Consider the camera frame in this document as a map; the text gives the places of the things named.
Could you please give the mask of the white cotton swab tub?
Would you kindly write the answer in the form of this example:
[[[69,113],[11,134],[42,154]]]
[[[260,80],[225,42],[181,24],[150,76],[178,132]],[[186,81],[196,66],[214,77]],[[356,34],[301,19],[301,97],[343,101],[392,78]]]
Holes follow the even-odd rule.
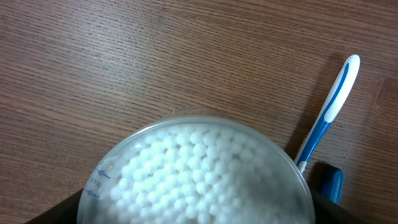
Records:
[[[314,223],[308,185],[261,133],[212,116],[144,127],[95,167],[78,223]]]

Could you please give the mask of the blue white toothbrush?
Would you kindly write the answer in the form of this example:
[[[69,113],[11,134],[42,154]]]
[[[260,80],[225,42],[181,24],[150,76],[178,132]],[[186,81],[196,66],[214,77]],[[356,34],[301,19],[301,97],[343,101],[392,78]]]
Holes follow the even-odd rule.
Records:
[[[315,148],[318,146],[322,137],[347,100],[358,76],[360,65],[360,56],[356,54],[350,55],[336,77],[315,123],[302,143],[294,160],[302,174]]]

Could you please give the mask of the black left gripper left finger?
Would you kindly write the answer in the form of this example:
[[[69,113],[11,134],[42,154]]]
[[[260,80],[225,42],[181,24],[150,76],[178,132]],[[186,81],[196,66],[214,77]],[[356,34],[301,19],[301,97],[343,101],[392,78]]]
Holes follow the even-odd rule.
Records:
[[[77,224],[78,204],[82,193],[83,189],[77,191],[25,224]]]

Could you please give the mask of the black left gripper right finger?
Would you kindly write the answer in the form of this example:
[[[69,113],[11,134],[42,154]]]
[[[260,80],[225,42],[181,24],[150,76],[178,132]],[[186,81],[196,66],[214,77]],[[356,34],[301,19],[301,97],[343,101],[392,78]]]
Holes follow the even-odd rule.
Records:
[[[312,189],[310,191],[315,209],[316,224],[367,224],[317,191]]]

